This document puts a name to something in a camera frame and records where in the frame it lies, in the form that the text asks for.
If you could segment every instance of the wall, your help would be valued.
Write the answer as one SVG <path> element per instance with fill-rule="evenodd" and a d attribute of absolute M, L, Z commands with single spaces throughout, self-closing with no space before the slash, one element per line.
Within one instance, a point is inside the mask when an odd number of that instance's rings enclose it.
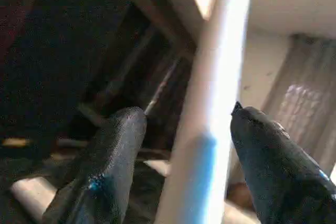
<path fill-rule="evenodd" d="M 260 30 L 248 31 L 240 84 L 240 102 L 243 106 L 262 109 L 289 47 L 288 36 Z M 243 178 L 237 153 L 232 148 L 229 183 L 242 181 Z"/>

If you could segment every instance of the white rod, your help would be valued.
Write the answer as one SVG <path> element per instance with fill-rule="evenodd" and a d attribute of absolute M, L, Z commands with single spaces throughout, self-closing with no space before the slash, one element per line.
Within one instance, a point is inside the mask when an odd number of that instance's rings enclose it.
<path fill-rule="evenodd" d="M 249 0 L 215 0 L 193 65 L 156 224 L 221 222 L 248 7 Z"/>
<path fill-rule="evenodd" d="M 11 192 L 37 223 L 56 195 L 56 188 L 42 177 L 22 179 L 11 186 Z"/>

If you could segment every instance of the metal rod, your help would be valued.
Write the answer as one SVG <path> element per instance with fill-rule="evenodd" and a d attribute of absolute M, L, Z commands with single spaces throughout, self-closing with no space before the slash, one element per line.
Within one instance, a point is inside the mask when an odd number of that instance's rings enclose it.
<path fill-rule="evenodd" d="M 222 220 L 248 7 L 249 0 L 215 0 L 193 64 L 157 224 Z"/>

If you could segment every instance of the ceiling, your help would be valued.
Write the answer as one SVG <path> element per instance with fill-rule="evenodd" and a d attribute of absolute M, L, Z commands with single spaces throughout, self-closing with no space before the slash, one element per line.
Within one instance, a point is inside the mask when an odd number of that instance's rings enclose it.
<path fill-rule="evenodd" d="M 204 18 L 211 0 L 196 0 Z M 336 38 L 336 0 L 251 0 L 249 25 L 278 34 Z"/>

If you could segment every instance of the gray curtain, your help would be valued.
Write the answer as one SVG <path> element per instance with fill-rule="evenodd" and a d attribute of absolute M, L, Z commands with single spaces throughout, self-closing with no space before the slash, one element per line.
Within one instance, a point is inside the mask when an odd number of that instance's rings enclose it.
<path fill-rule="evenodd" d="M 336 40 L 293 36 L 263 110 L 330 174 L 336 161 Z"/>

